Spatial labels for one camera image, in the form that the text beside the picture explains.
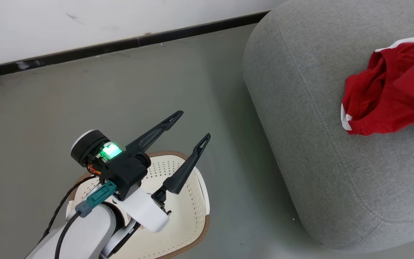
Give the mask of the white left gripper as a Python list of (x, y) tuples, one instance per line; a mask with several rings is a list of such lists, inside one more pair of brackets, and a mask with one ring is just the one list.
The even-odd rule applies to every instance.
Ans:
[[(148, 173), (151, 159), (146, 151), (183, 116), (182, 110), (164, 119), (146, 133), (120, 149), (102, 132), (95, 129), (82, 134), (71, 147), (71, 157), (81, 166), (98, 171), (99, 186), (76, 206), (79, 216), (85, 218), (108, 198), (140, 225), (151, 232), (161, 231), (168, 223), (167, 214), (141, 187)], [(192, 154), (163, 182), (163, 188), (178, 195), (211, 139), (207, 133), (194, 147)]]

